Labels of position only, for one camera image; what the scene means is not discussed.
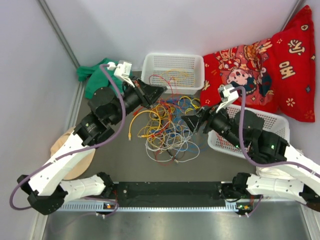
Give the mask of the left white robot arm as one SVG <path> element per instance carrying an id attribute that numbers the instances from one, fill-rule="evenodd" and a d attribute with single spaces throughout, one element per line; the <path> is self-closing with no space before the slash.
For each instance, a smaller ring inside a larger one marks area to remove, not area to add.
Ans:
<path id="1" fill-rule="evenodd" d="M 109 198 L 114 191 L 110 176 L 99 172 L 91 177 L 65 180 L 65 176 L 95 149 L 119 134 L 113 125 L 124 124 L 128 114 L 138 106 L 150 108 L 167 90 L 150 85 L 139 78 L 133 84 L 123 83 L 124 92 L 117 96 L 110 87 L 101 87 L 88 101 L 90 113 L 74 128 L 62 147 L 30 176 L 21 175 L 17 182 L 28 195 L 30 207 L 42 215 L 50 215 L 63 204 L 86 197 Z"/>

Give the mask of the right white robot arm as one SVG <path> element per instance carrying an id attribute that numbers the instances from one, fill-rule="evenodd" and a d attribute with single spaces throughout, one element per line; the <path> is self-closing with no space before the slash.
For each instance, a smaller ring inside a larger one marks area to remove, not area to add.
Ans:
<path id="1" fill-rule="evenodd" d="M 232 190 L 239 198 L 273 196 L 294 200 L 306 207 L 320 210 L 320 166 L 276 133 L 264 130 L 264 119 L 250 110 L 240 110 L 230 118 L 226 109 L 219 111 L 202 107 L 195 115 L 182 117 L 188 128 L 204 133 L 215 131 L 258 168 L 280 170 L 290 176 L 259 176 L 238 173 Z"/>

